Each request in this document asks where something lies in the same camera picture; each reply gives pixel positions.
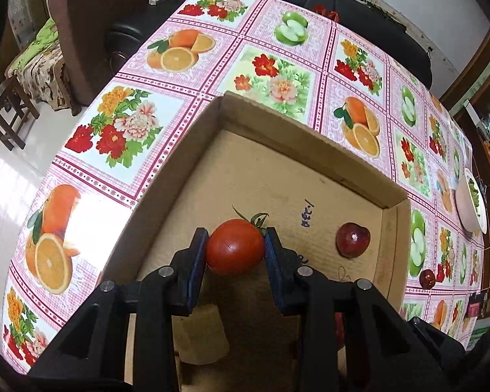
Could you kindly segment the large red tomato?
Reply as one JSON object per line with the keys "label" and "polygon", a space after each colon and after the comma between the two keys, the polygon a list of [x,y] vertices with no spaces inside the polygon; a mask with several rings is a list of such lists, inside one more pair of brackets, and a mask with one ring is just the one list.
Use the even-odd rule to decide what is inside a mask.
{"label": "large red tomato", "polygon": [[246,217],[233,207],[237,219],[225,221],[210,235],[206,262],[219,276],[238,276],[257,267],[265,257],[267,212]]}

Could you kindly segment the red labelled jar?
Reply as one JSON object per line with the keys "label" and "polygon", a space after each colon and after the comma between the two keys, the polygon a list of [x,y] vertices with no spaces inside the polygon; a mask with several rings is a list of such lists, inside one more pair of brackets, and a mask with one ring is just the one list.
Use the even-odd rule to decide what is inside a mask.
{"label": "red labelled jar", "polygon": [[485,292],[472,293],[471,296],[469,296],[466,313],[465,313],[465,316],[467,318],[471,319],[480,316],[485,297],[486,297]]}

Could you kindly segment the white bowl with greens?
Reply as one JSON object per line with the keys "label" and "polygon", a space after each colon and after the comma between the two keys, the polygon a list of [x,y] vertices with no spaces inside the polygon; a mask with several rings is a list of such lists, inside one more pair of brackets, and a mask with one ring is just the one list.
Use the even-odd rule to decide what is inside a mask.
{"label": "white bowl with greens", "polygon": [[488,220],[484,199],[474,175],[466,167],[459,177],[455,198],[459,219],[465,230],[486,234]]}

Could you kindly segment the brown cardboard tray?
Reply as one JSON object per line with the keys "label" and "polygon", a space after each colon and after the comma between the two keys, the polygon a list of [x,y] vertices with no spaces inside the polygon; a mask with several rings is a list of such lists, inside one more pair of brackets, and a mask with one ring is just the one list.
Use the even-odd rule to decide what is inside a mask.
{"label": "brown cardboard tray", "polygon": [[[362,158],[304,124],[234,93],[213,100],[174,146],[119,237],[103,276],[127,283],[172,260],[194,231],[267,212],[281,244],[335,281],[365,278],[393,307],[403,300],[410,245],[407,193]],[[339,254],[339,228],[371,233],[359,257]],[[206,272],[199,306],[219,308],[228,354],[182,363],[185,391],[288,391],[299,320],[276,308],[265,265]]]}

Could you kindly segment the dark wooden stool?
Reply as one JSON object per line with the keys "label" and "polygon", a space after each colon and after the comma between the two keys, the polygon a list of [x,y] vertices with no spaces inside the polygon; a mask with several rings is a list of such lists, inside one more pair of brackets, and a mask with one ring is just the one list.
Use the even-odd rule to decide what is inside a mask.
{"label": "dark wooden stool", "polygon": [[28,131],[39,117],[40,112],[16,76],[0,84],[0,142],[9,151],[25,148]]}

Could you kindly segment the floral fruit print tablecloth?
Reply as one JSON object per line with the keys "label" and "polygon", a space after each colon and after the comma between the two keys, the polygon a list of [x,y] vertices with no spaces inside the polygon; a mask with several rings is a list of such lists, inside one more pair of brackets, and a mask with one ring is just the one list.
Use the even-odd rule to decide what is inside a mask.
{"label": "floral fruit print tablecloth", "polygon": [[[340,23],[282,0],[185,0],[93,100],[48,168],[9,266],[3,357],[28,372],[92,292],[177,142],[232,91],[363,158],[412,201],[402,314],[468,343],[483,242],[454,202],[472,146],[412,73]],[[431,269],[436,284],[419,284]]]}

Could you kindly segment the green patterned blanket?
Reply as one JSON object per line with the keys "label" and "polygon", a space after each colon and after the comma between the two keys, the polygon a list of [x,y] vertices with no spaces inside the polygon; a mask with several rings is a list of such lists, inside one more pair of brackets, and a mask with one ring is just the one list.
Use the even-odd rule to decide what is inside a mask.
{"label": "green patterned blanket", "polygon": [[16,77],[31,100],[43,101],[55,111],[72,107],[69,78],[52,18],[9,64],[5,77]]}

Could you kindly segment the red cushion ornament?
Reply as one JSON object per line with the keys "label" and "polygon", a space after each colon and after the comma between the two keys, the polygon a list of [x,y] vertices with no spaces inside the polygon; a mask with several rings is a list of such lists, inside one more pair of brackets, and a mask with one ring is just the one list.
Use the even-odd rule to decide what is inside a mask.
{"label": "red cushion ornament", "polygon": [[339,23],[340,22],[340,15],[338,14],[337,11],[334,10],[329,10],[326,6],[324,5],[316,5],[314,6],[311,11],[317,13],[318,15],[325,17],[332,22]]}

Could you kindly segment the black leather sofa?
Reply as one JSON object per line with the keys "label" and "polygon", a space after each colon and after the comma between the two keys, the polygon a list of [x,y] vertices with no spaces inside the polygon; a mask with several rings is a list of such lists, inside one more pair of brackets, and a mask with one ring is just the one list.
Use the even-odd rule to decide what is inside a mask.
{"label": "black leather sofa", "polygon": [[[123,63],[160,27],[185,0],[162,0],[156,6],[145,4],[113,21],[104,36],[104,48],[111,70]],[[381,8],[356,0],[282,0],[299,7],[335,11],[339,23],[397,60],[423,85],[432,85],[431,62],[427,51],[406,32],[406,27]]]}

